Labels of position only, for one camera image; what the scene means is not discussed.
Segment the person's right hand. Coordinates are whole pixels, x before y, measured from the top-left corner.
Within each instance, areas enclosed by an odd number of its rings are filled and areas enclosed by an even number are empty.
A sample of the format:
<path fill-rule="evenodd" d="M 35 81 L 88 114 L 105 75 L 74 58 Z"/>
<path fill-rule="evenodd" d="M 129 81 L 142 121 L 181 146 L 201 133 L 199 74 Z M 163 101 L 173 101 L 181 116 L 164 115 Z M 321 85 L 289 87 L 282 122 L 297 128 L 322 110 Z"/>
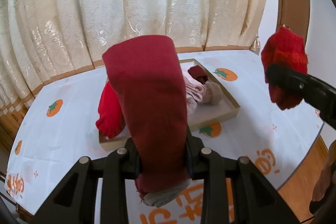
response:
<path fill-rule="evenodd" d="M 334 140 L 330 147 L 327 156 L 327 160 L 323 169 L 321 170 L 321 174 L 319 176 L 318 181 L 315 184 L 312 201 L 320 201 L 326 193 L 327 188 L 331 183 L 335 184 L 335 171 L 331 170 L 331 166 L 335 162 L 336 159 L 336 140 Z"/>

